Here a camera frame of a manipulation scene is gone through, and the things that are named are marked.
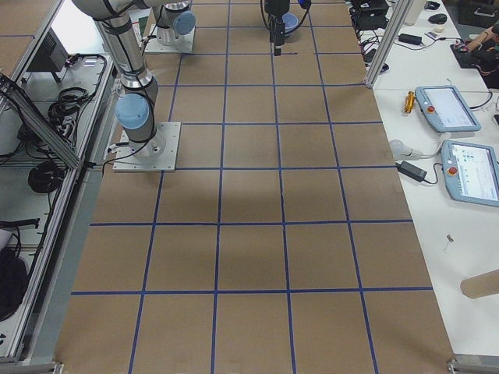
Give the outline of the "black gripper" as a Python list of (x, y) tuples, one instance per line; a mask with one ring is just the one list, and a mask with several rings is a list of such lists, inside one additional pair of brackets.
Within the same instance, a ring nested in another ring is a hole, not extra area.
[(264, 0), (264, 11), (269, 15), (270, 42), (274, 56), (281, 55), (285, 43), (285, 23), (282, 16), (290, 9), (289, 0)]

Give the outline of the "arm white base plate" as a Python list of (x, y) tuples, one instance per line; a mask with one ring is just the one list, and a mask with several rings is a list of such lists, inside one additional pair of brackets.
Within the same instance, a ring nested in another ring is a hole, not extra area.
[(138, 153), (138, 143), (119, 147), (112, 169), (115, 172), (173, 172), (179, 150), (181, 122), (161, 122), (157, 124), (155, 137)]
[(146, 54), (190, 54), (193, 52), (195, 29), (188, 34), (180, 35), (172, 28), (157, 28), (153, 24), (151, 34), (147, 37)]

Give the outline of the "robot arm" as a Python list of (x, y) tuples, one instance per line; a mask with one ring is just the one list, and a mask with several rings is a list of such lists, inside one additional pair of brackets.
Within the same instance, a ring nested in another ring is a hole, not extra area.
[(95, 22), (119, 73), (125, 90), (115, 106), (115, 117), (128, 136), (134, 157), (150, 160), (166, 147), (154, 119), (158, 84), (147, 68), (136, 39), (130, 9), (149, 9), (157, 25), (157, 39), (184, 37), (196, 25), (189, 1), (75, 1), (74, 5)]
[(186, 39), (196, 25), (190, 1), (169, 2), (152, 8), (156, 38), (163, 46), (173, 46)]

